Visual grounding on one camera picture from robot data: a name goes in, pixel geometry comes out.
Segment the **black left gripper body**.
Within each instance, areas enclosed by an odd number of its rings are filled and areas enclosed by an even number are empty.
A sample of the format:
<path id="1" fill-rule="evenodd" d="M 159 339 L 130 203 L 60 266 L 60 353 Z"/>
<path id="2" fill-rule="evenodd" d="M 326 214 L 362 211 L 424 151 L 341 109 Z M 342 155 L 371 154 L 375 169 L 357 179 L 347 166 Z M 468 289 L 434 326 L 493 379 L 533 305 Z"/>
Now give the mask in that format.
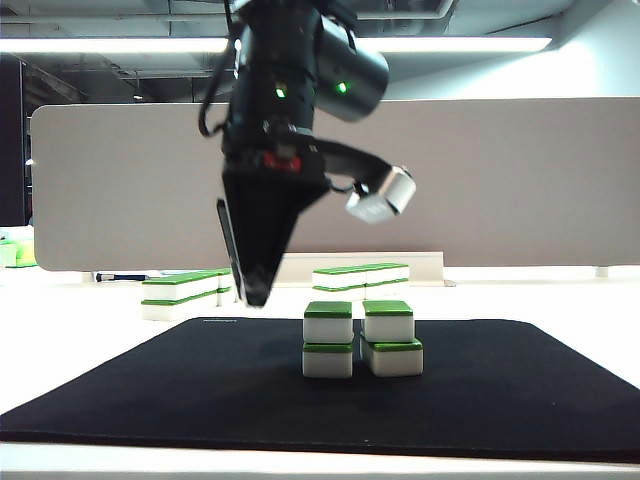
<path id="1" fill-rule="evenodd" d="M 279 122 L 241 123 L 222 127 L 224 174 L 327 185 L 325 160 L 310 130 Z"/>

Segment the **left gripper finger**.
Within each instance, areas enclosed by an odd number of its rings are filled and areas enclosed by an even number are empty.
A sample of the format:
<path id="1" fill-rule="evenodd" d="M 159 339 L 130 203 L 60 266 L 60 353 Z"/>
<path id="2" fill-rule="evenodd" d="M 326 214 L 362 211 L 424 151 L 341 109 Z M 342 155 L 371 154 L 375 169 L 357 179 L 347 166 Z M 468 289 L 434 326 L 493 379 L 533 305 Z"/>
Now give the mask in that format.
<path id="1" fill-rule="evenodd" d="M 224 198 L 218 198 L 216 202 L 216 210 L 225 242 L 225 247 L 229 257 L 230 267 L 232 270 L 237 297 L 240 301 L 245 301 L 245 292 L 241 269 L 238 263 L 238 254 L 233 237 L 233 229 L 228 215 L 227 204 Z"/>
<path id="2" fill-rule="evenodd" d="M 266 304 L 299 215 L 328 192 L 327 185 L 222 173 L 245 301 Z"/>

